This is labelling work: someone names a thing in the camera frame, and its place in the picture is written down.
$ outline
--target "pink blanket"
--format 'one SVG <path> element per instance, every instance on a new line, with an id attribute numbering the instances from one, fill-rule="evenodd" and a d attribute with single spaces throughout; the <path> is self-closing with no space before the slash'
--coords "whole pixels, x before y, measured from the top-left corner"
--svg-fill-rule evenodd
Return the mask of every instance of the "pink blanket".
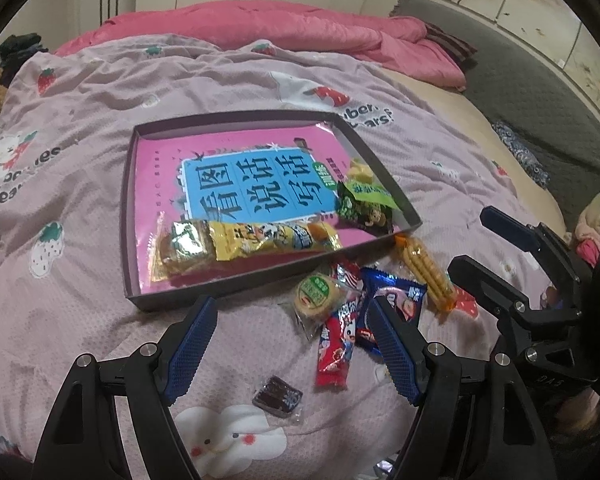
<path id="1" fill-rule="evenodd" d="M 272 0 L 225 0 L 182 9 L 133 12 L 107 20 L 61 46 L 67 56 L 91 45 L 145 34 L 178 34 L 234 50 L 266 39 L 285 50 L 339 52 L 441 87 L 463 88 L 464 74 L 426 40 L 417 18 L 375 18 Z"/>

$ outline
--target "patterned blue fabric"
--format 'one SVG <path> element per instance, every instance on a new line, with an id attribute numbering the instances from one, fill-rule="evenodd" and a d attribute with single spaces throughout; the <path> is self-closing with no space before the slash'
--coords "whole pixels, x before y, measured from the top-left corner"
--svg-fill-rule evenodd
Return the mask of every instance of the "patterned blue fabric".
<path id="1" fill-rule="evenodd" d="M 495 121 L 494 123 L 491 123 L 491 127 L 516 158 L 520 166 L 522 166 L 522 169 L 526 171 L 526 174 L 528 174 L 538 186 L 542 189 L 546 189 L 546 186 L 549 183 L 549 174 L 542 164 L 538 162 L 536 156 L 531 153 L 531 150 L 518 139 L 518 134 L 503 121 Z"/>

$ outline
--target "screw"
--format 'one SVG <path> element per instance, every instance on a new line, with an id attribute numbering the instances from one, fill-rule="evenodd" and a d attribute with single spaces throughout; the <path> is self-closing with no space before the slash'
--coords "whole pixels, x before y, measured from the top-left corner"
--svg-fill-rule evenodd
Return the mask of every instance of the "screw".
<path id="1" fill-rule="evenodd" d="M 147 343 L 140 347 L 140 354 L 144 357 L 150 357 L 158 351 L 158 347 L 154 343 Z"/>
<path id="2" fill-rule="evenodd" d="M 75 363 L 80 367 L 80 368 L 84 368 L 86 366 L 89 366 L 89 364 L 91 363 L 91 356 L 89 354 L 82 354 L 80 357 L 78 357 L 75 360 Z"/>
<path id="3" fill-rule="evenodd" d="M 509 359 L 509 356 L 506 354 L 496 354 L 496 362 L 500 366 L 509 366 L 511 359 Z"/>
<path id="4" fill-rule="evenodd" d="M 433 355 L 442 355 L 445 353 L 445 346 L 442 343 L 429 343 L 427 351 Z"/>
<path id="5" fill-rule="evenodd" d="M 526 358 L 529 361 L 531 361 L 532 363 L 534 363 L 538 360 L 538 352 L 536 352 L 535 348 L 527 348 L 525 355 L 526 355 Z"/>

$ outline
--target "blue snack package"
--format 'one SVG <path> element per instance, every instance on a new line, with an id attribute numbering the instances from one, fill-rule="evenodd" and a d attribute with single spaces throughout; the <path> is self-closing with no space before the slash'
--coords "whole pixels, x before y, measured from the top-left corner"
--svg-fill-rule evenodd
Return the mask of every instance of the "blue snack package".
<path id="1" fill-rule="evenodd" d="M 369 267 L 363 267 L 360 269 L 360 273 L 365 288 L 356 325 L 356 344 L 371 354 L 382 357 L 376 344 L 376 338 L 366 320 L 371 300 L 376 296 L 385 296 L 404 321 L 418 326 L 427 285 L 397 278 L 382 272 L 382 270 Z"/>

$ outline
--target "orange twisted snack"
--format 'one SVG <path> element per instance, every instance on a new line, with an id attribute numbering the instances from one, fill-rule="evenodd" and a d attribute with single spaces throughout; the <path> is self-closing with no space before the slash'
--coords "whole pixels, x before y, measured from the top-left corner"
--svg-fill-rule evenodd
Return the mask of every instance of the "orange twisted snack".
<path id="1" fill-rule="evenodd" d="M 395 237 L 401 249 L 404 263 L 414 273 L 416 279 L 427 284 L 427 295 L 439 312 L 450 312 L 456 307 L 458 294 L 453 284 L 432 257 L 421 240 L 414 237 Z"/>

